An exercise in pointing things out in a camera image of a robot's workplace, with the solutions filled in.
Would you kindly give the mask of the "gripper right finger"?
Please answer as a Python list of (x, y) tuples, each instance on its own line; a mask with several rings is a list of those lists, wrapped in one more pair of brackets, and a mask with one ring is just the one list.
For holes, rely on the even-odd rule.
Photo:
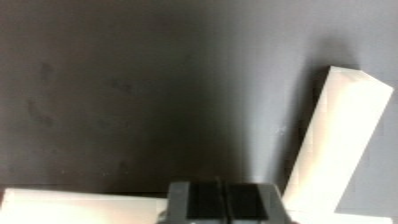
[(274, 184), (226, 186), (230, 224), (294, 224)]

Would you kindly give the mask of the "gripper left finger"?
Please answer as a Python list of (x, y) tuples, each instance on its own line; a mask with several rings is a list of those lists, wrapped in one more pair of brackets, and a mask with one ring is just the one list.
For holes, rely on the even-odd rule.
[(159, 224), (224, 224), (222, 192), (217, 182), (173, 182)]

